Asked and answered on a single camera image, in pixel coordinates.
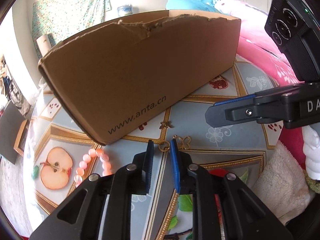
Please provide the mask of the right white gloved hand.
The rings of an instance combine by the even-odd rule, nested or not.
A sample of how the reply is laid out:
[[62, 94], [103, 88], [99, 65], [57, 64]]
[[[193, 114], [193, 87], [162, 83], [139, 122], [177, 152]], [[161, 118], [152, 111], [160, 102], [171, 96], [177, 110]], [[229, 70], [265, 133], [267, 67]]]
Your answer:
[[320, 180], [320, 133], [319, 123], [302, 127], [303, 153], [306, 156], [305, 167], [308, 176]]

